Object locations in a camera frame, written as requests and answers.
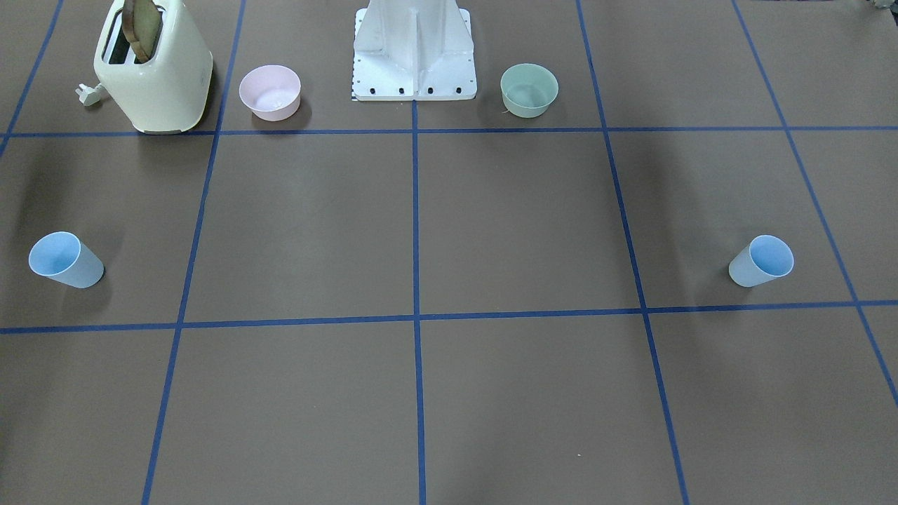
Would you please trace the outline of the light blue cup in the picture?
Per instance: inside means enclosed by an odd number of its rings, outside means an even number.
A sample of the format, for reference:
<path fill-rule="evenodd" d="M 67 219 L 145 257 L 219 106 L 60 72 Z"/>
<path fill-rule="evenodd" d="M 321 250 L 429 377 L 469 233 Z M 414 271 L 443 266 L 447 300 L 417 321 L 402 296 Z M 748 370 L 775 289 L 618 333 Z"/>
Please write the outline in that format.
<path fill-rule="evenodd" d="M 729 262 L 728 274 L 735 284 L 753 288 L 786 277 L 794 266 L 794 253 L 788 243 L 772 234 L 761 234 Z"/>
<path fill-rule="evenodd" d="M 105 272 L 102 261 L 76 234 L 62 231 L 39 239 L 29 252 L 28 265 L 42 277 L 80 290 L 98 283 Z"/>

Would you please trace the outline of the green bowl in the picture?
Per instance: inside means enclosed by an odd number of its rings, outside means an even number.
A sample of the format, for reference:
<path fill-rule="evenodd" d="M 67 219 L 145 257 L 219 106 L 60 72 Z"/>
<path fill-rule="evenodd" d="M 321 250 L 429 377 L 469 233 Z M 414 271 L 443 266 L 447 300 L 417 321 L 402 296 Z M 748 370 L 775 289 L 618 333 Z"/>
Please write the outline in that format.
<path fill-rule="evenodd" d="M 508 67 L 500 78 L 504 108 L 514 116 L 534 119 L 548 110 L 559 93 L 557 77 L 533 63 Z"/>

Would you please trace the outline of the pink bowl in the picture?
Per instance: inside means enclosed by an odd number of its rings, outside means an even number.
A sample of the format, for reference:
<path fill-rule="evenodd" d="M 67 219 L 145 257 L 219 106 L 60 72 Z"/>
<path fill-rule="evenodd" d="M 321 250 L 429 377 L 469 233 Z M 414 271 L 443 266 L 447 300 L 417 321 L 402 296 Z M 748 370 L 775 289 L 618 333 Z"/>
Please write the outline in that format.
<path fill-rule="evenodd" d="M 289 67 L 269 65 L 245 74 L 239 84 L 243 104 L 263 121 L 283 121 L 301 105 L 302 81 Z"/>

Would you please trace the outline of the cream toaster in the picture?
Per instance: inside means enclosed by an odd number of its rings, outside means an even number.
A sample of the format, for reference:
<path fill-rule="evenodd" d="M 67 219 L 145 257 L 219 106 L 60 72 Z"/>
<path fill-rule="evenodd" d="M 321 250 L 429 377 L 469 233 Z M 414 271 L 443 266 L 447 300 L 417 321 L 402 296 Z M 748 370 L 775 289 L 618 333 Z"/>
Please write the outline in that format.
<path fill-rule="evenodd" d="M 156 1 L 161 32 L 154 55 L 135 60 L 122 32 L 123 1 L 114 1 L 93 57 L 94 73 L 141 133 L 182 133 L 199 124 L 214 58 L 182 1 Z"/>

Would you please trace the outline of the bread slice in toaster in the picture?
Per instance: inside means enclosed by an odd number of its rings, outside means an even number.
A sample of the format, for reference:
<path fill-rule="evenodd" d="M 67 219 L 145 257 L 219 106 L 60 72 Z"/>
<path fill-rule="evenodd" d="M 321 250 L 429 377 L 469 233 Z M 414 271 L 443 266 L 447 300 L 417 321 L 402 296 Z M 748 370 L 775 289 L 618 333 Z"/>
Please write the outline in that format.
<path fill-rule="evenodd" d="M 163 19 L 154 1 L 124 1 L 121 29 L 139 64 L 154 57 Z"/>

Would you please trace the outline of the white toaster plug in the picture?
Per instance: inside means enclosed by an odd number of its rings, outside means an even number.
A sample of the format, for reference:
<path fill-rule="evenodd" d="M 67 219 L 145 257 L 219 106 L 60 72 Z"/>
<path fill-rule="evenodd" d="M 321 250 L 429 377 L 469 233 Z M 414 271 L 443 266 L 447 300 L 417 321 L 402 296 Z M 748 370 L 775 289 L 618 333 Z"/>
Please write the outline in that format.
<path fill-rule="evenodd" d="M 102 83 L 97 83 L 96 86 L 87 86 L 87 84 L 81 83 L 76 89 L 76 94 L 81 105 L 92 107 L 107 97 L 108 90 Z"/>

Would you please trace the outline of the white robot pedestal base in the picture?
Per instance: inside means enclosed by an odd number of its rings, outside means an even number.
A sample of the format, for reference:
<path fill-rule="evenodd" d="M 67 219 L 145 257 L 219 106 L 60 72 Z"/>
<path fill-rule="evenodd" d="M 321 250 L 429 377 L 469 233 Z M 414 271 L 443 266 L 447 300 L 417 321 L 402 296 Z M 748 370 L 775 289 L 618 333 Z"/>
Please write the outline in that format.
<path fill-rule="evenodd" d="M 355 12 L 353 49 L 359 102 L 478 95 L 471 13 L 455 1 L 370 1 Z"/>

